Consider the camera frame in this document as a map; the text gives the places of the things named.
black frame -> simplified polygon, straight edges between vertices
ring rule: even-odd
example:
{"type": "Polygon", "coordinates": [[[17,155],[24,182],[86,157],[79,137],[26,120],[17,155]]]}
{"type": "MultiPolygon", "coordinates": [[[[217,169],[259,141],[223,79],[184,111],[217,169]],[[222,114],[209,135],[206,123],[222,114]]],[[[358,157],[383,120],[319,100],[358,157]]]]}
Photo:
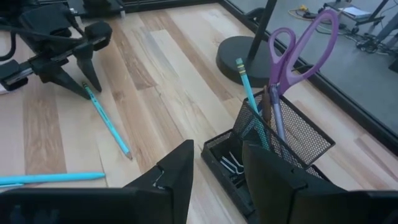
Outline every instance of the black frame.
{"type": "MultiPolygon", "coordinates": [[[[67,3],[66,0],[39,0],[42,4],[51,3],[67,3]]],[[[126,12],[141,12],[157,9],[165,9],[169,7],[181,7],[191,6],[197,4],[208,4],[208,3],[219,3],[227,11],[229,11],[235,18],[237,18],[242,24],[254,33],[257,31],[258,23],[256,21],[248,19],[242,10],[238,9],[229,0],[123,0],[126,12]]],[[[265,8],[267,13],[272,13],[273,8],[265,8]]],[[[263,40],[268,41],[271,33],[265,31],[263,40]]],[[[281,52],[286,50],[286,45],[280,40],[276,40],[274,47],[281,52]]],[[[301,67],[308,65],[308,63],[299,58],[295,67],[301,67]]],[[[322,93],[329,97],[334,103],[336,103],[345,113],[350,115],[358,124],[360,124],[365,130],[372,134],[378,141],[385,145],[391,152],[398,156],[398,135],[394,133],[387,126],[383,125],[377,118],[367,112],[363,107],[357,104],[348,95],[343,93],[336,85],[332,84],[325,76],[320,72],[309,78],[309,81],[316,86],[322,93]]]]}

gray carpet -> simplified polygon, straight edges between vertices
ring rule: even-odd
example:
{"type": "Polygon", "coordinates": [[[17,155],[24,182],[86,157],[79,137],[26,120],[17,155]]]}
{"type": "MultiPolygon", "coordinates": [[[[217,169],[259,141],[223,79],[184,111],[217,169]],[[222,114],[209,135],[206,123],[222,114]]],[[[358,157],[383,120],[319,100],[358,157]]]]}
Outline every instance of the gray carpet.
{"type": "MultiPolygon", "coordinates": [[[[244,12],[248,12],[257,7],[264,7],[267,0],[231,1],[244,12]]],[[[353,4],[363,10],[373,12],[380,2],[381,0],[354,0],[353,4]]],[[[323,1],[315,0],[302,0],[297,3],[291,0],[278,0],[267,30],[272,32],[279,27],[289,27],[299,37],[310,22],[295,19],[287,11],[304,4],[312,12],[317,12],[323,3],[323,1]]],[[[389,1],[384,9],[394,5],[394,1],[389,1]]],[[[386,16],[383,24],[387,24],[396,13],[398,13],[398,6],[383,13],[386,16]]],[[[359,28],[359,34],[363,34],[368,31],[370,25],[366,24],[359,28]]],[[[373,34],[378,34],[380,30],[381,25],[379,24],[373,34]]],[[[280,36],[279,39],[288,44],[289,39],[287,37],[280,36]]],[[[316,63],[323,53],[328,39],[328,35],[314,34],[301,57],[308,63],[316,63]]],[[[398,114],[398,73],[388,69],[392,61],[393,58],[388,55],[362,52],[355,47],[352,40],[339,36],[332,55],[321,68],[321,72],[342,92],[346,93],[393,132],[398,133],[398,119],[396,118],[398,114]]]]}

mesh pencil holder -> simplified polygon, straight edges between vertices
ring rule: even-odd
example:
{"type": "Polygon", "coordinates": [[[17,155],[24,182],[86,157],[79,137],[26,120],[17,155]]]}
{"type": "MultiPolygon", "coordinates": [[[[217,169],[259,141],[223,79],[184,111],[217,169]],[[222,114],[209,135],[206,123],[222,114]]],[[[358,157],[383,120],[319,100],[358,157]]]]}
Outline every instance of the mesh pencil holder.
{"type": "MultiPolygon", "coordinates": [[[[271,138],[278,141],[275,133],[270,133],[270,135],[271,138]]],[[[280,142],[280,145],[288,148],[284,142],[280,142]]],[[[237,160],[235,164],[243,164],[242,146],[242,139],[233,129],[230,129],[205,142],[201,156],[247,222],[249,224],[259,223],[244,173],[234,172],[221,163],[222,158],[225,157],[229,161],[234,161],[233,158],[235,158],[237,160]]],[[[278,151],[278,147],[273,146],[272,148],[278,151]]],[[[292,155],[291,158],[293,159],[289,159],[288,162],[303,167],[303,164],[299,163],[298,157],[293,152],[292,155]]],[[[315,177],[329,181],[323,172],[313,164],[307,167],[306,171],[315,177]]]]}
{"type": "MultiPolygon", "coordinates": [[[[262,93],[261,91],[254,95],[257,105],[261,101],[262,93]]],[[[271,126],[268,126],[250,107],[248,99],[243,101],[233,131],[240,139],[252,141],[277,153],[291,164],[308,169],[335,142],[283,96],[280,98],[280,107],[286,142],[276,134],[274,112],[272,111],[271,126]]]]}

chair wheel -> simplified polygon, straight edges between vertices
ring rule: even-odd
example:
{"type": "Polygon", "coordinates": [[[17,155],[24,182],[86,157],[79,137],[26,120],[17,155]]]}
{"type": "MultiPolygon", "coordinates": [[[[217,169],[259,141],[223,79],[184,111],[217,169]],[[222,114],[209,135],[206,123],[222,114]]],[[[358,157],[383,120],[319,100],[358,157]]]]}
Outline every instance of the chair wheel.
{"type": "Polygon", "coordinates": [[[352,34],[356,34],[356,33],[358,33],[359,32],[359,27],[354,27],[352,30],[351,30],[351,33],[352,34]]]}

pencil tip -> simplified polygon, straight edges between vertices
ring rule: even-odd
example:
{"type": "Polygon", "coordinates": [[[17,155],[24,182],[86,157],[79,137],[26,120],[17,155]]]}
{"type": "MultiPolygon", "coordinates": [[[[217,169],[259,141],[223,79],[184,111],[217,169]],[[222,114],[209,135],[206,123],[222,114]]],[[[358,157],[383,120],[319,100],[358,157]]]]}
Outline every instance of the pencil tip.
{"type": "Polygon", "coordinates": [[[132,160],[132,155],[131,152],[126,153],[127,158],[129,158],[130,160],[132,160]]]}

